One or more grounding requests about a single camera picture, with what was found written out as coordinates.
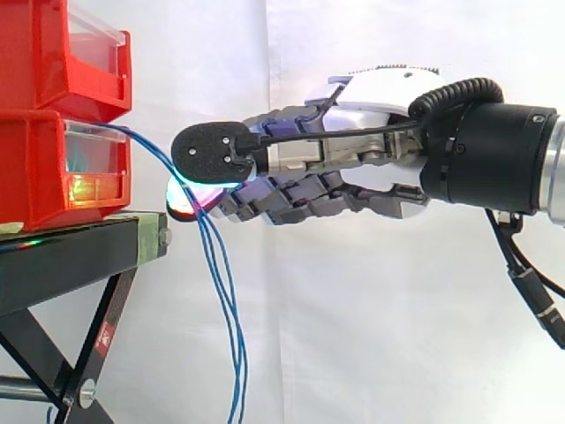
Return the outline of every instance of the warning label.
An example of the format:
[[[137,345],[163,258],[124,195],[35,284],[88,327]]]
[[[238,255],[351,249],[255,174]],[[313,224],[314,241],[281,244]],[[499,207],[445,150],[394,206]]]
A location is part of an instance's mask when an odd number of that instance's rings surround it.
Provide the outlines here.
[[[106,359],[106,356],[108,355],[109,347],[114,339],[115,331],[116,329],[114,327],[109,325],[107,322],[104,322],[100,328],[98,337],[96,338],[94,348],[104,359]]]

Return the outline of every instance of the red storage bin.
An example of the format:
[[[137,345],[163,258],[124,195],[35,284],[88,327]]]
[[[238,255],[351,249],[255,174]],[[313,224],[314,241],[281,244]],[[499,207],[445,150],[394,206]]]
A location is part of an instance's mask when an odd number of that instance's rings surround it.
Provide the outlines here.
[[[67,0],[0,0],[0,234],[102,220],[131,201],[130,35]]]
[[[53,110],[0,110],[0,233],[90,223],[130,203],[130,140]]]
[[[0,110],[109,122],[132,108],[130,35],[67,0],[0,1]]]

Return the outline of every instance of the black coiled cable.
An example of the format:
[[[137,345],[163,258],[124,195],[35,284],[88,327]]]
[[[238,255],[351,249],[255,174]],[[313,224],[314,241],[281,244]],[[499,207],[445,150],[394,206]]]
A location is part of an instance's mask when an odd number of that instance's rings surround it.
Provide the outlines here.
[[[489,78],[464,79],[421,95],[411,103],[408,114],[426,123],[442,112],[471,102],[504,102],[502,88]]]

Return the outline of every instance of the metal rod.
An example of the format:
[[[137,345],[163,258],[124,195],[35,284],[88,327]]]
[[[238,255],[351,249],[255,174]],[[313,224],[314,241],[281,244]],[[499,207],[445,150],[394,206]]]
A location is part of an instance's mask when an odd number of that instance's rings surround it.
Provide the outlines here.
[[[27,378],[0,375],[0,399],[49,403],[37,385]]]

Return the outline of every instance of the black foam pad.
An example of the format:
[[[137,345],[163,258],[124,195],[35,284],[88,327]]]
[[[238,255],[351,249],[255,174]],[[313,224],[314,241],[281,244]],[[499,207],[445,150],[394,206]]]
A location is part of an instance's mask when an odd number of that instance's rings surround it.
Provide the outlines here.
[[[170,148],[173,163],[183,177],[202,184],[245,181],[253,163],[235,154],[238,136],[249,134],[240,122],[212,122],[185,128]]]

